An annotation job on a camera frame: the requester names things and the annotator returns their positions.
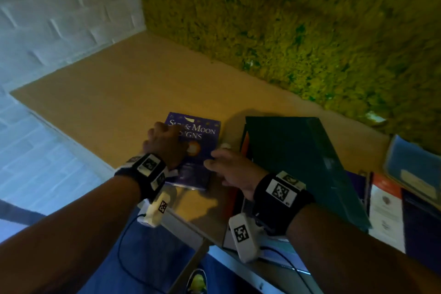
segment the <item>right hand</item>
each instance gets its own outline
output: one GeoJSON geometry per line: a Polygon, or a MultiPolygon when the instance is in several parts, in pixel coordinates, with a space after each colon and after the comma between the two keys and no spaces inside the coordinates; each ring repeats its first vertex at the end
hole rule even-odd
{"type": "Polygon", "coordinates": [[[248,200],[253,200],[256,186],[268,171],[240,153],[228,149],[214,150],[211,155],[215,159],[207,159],[204,166],[223,177],[222,185],[238,187],[248,200]]]}

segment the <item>black cable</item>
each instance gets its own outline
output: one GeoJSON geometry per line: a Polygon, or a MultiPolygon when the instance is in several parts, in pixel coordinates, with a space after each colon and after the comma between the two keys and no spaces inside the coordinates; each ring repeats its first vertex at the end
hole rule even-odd
{"type": "Polygon", "coordinates": [[[151,283],[147,283],[147,282],[145,282],[144,280],[141,280],[141,279],[138,278],[137,276],[135,276],[135,275],[133,275],[132,273],[130,273],[129,270],[126,269],[126,267],[123,265],[123,262],[121,261],[121,256],[119,255],[119,253],[121,252],[121,243],[123,242],[123,239],[124,239],[124,236],[125,236],[126,233],[127,233],[127,230],[129,230],[130,226],[131,226],[131,225],[132,225],[132,224],[133,224],[133,223],[134,223],[139,217],[142,217],[142,216],[146,216],[146,214],[140,214],[140,215],[136,216],[134,219],[132,219],[132,221],[129,223],[129,225],[127,226],[127,228],[124,230],[124,232],[123,232],[123,234],[122,234],[122,236],[121,236],[121,239],[119,240],[119,244],[118,244],[118,253],[117,253],[118,261],[119,261],[119,265],[121,266],[121,268],[123,269],[123,271],[124,271],[125,273],[127,273],[127,275],[128,275],[129,277],[131,277],[133,280],[137,281],[137,282],[140,283],[141,285],[144,285],[144,286],[150,287],[151,289],[153,289],[154,291],[157,291],[158,293],[166,294],[165,292],[163,292],[163,291],[161,291],[160,289],[158,289],[158,288],[156,288],[155,286],[153,286],[151,283]]]}
{"type": "Polygon", "coordinates": [[[261,246],[260,249],[261,249],[261,250],[269,250],[269,251],[273,251],[273,252],[277,253],[278,255],[280,255],[283,259],[285,259],[285,260],[291,265],[291,267],[292,267],[293,269],[295,269],[295,271],[297,272],[297,274],[299,275],[299,277],[301,278],[301,280],[302,280],[303,283],[305,284],[305,286],[306,286],[306,288],[308,289],[308,291],[309,291],[311,294],[314,294],[314,292],[311,290],[311,288],[310,288],[310,287],[308,286],[308,284],[306,283],[305,279],[300,275],[299,270],[298,270],[298,269],[294,266],[294,264],[291,263],[291,262],[289,261],[289,259],[286,258],[282,253],[278,252],[276,249],[270,248],[269,246],[261,246]]]}

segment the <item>wrist strap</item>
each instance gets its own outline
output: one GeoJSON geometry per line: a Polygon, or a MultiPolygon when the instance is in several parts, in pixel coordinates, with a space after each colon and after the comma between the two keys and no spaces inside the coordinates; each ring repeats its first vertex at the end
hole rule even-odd
{"type": "Polygon", "coordinates": [[[141,200],[148,199],[152,203],[165,184],[168,168],[158,155],[145,154],[130,158],[115,175],[134,179],[139,185],[141,200]]]}
{"type": "Polygon", "coordinates": [[[253,217],[270,235],[284,235],[292,219],[314,197],[286,172],[268,174],[254,191],[253,217]]]}

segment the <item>white wall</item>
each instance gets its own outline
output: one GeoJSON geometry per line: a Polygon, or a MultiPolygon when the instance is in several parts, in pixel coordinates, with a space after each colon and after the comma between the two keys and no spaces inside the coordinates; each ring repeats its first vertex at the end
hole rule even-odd
{"type": "Polygon", "coordinates": [[[48,214],[101,183],[8,91],[144,29],[140,0],[0,0],[0,199],[48,214]]]}

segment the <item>moss wall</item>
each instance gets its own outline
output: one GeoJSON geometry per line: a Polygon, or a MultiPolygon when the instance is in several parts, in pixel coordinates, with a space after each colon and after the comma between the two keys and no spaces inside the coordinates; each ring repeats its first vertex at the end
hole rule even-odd
{"type": "Polygon", "coordinates": [[[441,152],[441,0],[143,0],[147,28],[441,152]]]}

